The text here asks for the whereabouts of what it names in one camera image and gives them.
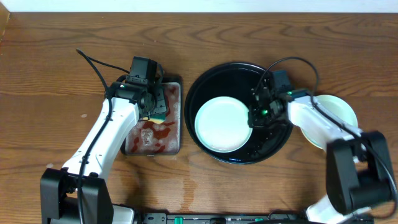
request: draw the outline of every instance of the dirty sponge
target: dirty sponge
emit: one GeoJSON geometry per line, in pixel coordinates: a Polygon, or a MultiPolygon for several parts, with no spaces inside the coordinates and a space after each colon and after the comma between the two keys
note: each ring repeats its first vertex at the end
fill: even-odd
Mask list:
{"type": "Polygon", "coordinates": [[[162,124],[163,121],[166,120],[166,114],[156,114],[156,115],[152,115],[149,119],[149,121],[152,121],[153,123],[156,124],[162,124]]]}

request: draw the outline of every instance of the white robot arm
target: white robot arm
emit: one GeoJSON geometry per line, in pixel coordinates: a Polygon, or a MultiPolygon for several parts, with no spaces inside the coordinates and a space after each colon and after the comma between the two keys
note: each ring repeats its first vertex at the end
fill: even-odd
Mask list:
{"type": "MultiPolygon", "coordinates": [[[[340,124],[344,124],[346,128],[361,135],[362,130],[347,124],[332,112],[328,111],[324,106],[318,104],[318,107],[327,115],[332,117],[340,124]]],[[[296,126],[305,130],[311,137],[314,138],[323,150],[326,151],[326,144],[336,139],[350,140],[353,136],[346,131],[340,129],[337,125],[332,123],[329,119],[320,114],[313,106],[310,96],[303,96],[294,99],[294,101],[287,104],[287,111],[289,120],[296,126]]],[[[360,214],[369,211],[369,207],[361,208],[354,214],[360,214]]],[[[336,224],[352,218],[353,214],[342,215],[337,212],[332,206],[328,196],[324,196],[319,202],[311,205],[306,210],[308,220],[318,223],[336,224]]]]}
{"type": "MultiPolygon", "coordinates": [[[[124,139],[138,122],[139,110],[137,104],[130,103],[127,99],[113,97],[112,107],[113,112],[111,120],[106,125],[101,137],[97,140],[90,152],[90,156],[83,173],[84,176],[89,176],[91,173],[95,173],[99,178],[107,180],[114,159],[119,152],[124,139]]],[[[79,147],[77,152],[74,153],[72,158],[62,166],[63,168],[68,168],[69,174],[79,174],[81,158],[85,155],[88,146],[104,123],[104,120],[108,115],[108,108],[108,100],[104,100],[101,113],[83,144],[79,147]]]]}

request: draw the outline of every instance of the red stain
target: red stain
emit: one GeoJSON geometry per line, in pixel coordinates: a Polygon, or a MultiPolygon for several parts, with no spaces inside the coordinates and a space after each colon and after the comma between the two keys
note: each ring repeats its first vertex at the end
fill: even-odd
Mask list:
{"type": "Polygon", "coordinates": [[[164,126],[166,126],[166,127],[168,127],[168,126],[170,126],[170,125],[173,125],[173,124],[175,124],[175,121],[172,121],[172,122],[170,122],[170,123],[162,123],[164,126]]]}
{"type": "Polygon", "coordinates": [[[162,131],[156,131],[155,128],[153,127],[155,123],[152,121],[147,121],[145,124],[142,126],[142,129],[150,128],[154,132],[154,138],[161,140],[163,138],[166,138],[169,135],[169,132],[171,131],[170,128],[165,128],[162,131]]]}
{"type": "Polygon", "coordinates": [[[138,143],[138,142],[139,142],[139,138],[136,137],[136,138],[134,139],[134,146],[132,147],[131,152],[137,151],[137,149],[138,149],[137,143],[138,143]]]}
{"type": "Polygon", "coordinates": [[[173,88],[169,89],[172,94],[177,90],[177,87],[173,86],[173,88]]]}
{"type": "Polygon", "coordinates": [[[160,147],[160,149],[156,150],[155,153],[161,153],[166,149],[166,146],[160,147]]]}

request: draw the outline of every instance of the wood grain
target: wood grain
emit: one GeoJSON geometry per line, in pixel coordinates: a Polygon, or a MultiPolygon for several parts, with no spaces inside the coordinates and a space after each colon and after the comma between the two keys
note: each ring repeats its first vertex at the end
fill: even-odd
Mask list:
{"type": "MultiPolygon", "coordinates": [[[[398,174],[396,14],[14,13],[0,45],[0,223],[39,222],[40,176],[61,168],[97,119],[103,87],[75,48],[127,69],[134,55],[159,61],[183,77],[183,98],[223,62],[307,58],[321,74],[319,93],[343,98],[360,128],[384,133],[398,174]]],[[[279,68],[296,87],[312,87],[300,62],[279,68]]],[[[108,83],[122,74],[100,70],[108,83]]],[[[270,159],[225,164],[183,126],[176,156],[118,155],[108,189],[114,203],[172,213],[301,210],[325,194],[325,154],[295,128],[270,159]]]]}

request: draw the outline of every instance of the white dish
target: white dish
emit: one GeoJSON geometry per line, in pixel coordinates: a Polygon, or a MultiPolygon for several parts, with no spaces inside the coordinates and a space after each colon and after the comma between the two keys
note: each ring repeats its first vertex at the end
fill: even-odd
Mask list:
{"type": "MultiPolygon", "coordinates": [[[[343,121],[347,122],[352,126],[358,127],[358,120],[356,119],[355,112],[350,107],[350,105],[347,104],[347,102],[338,98],[337,96],[331,96],[331,95],[320,95],[316,96],[316,98],[318,99],[319,103],[321,103],[330,112],[334,113],[337,117],[339,117],[340,119],[342,119],[343,121]]],[[[303,132],[304,137],[311,144],[321,149],[318,143],[316,143],[313,140],[313,138],[309,136],[308,133],[306,133],[303,129],[301,129],[301,132],[303,132]]]]}
{"type": "Polygon", "coordinates": [[[195,118],[199,141],[215,152],[233,152],[250,138],[249,109],[239,100],[221,96],[207,101],[195,118]]]}

